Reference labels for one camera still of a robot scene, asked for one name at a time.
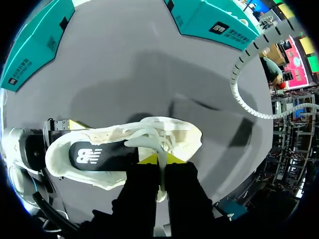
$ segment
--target white spiral cable wrap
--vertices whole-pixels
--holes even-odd
[[[292,17],[288,20],[284,20],[280,22],[277,26],[267,29],[262,35],[258,36],[247,46],[247,48],[243,51],[242,55],[238,58],[231,74],[230,88],[235,100],[238,102],[238,104],[240,104],[242,108],[244,108],[245,111],[262,119],[273,120],[288,116],[291,113],[305,107],[311,107],[319,110],[319,105],[305,103],[297,105],[289,109],[288,111],[278,115],[267,115],[255,111],[254,109],[249,107],[240,97],[238,92],[237,81],[239,73],[251,59],[258,55],[258,53],[261,52],[263,49],[270,47],[272,43],[277,43],[280,40],[286,40],[289,36],[296,37],[302,30],[302,26],[295,17]]]

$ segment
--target white shoelace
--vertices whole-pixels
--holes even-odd
[[[160,134],[152,127],[136,127],[131,137],[124,143],[127,147],[145,147],[151,148],[158,152],[158,161],[160,168],[160,191],[158,193],[158,202],[162,202],[166,197],[166,190],[164,185],[164,170],[167,165],[167,153],[164,148],[173,153],[176,145],[175,136],[171,131],[161,130]],[[134,128],[124,129],[123,133]]]
[[[155,128],[152,127],[140,127],[140,126],[135,126],[132,128],[128,128],[128,129],[124,129],[122,131],[122,133],[127,132],[128,130],[134,130],[137,129],[137,131],[135,131],[128,140],[133,139],[133,138],[138,138],[144,135],[147,135],[148,138],[153,139],[154,141],[157,142],[156,145],[153,145],[152,149],[156,150],[156,148],[158,146],[162,147],[165,151],[169,152],[169,153],[173,153],[173,150],[176,146],[176,139],[174,134],[171,131],[165,131],[160,129],[160,133],[158,133],[158,131]]]

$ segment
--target teal packaging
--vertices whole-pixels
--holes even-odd
[[[232,0],[164,0],[179,32],[244,50],[259,32]],[[240,21],[244,19],[248,26]]]
[[[3,67],[1,88],[18,91],[30,76],[55,58],[74,11],[72,0],[54,0],[22,27]]]

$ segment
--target pink sign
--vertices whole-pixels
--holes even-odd
[[[304,63],[296,48],[295,41],[290,37],[288,39],[292,48],[285,50],[289,59],[289,64],[285,66],[285,71],[291,71],[293,79],[288,81],[286,89],[302,88],[309,85]]]

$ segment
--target display screen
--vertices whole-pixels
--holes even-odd
[[[263,13],[266,13],[269,11],[269,8],[261,0],[253,0],[251,3],[256,4],[254,11],[259,11]]]

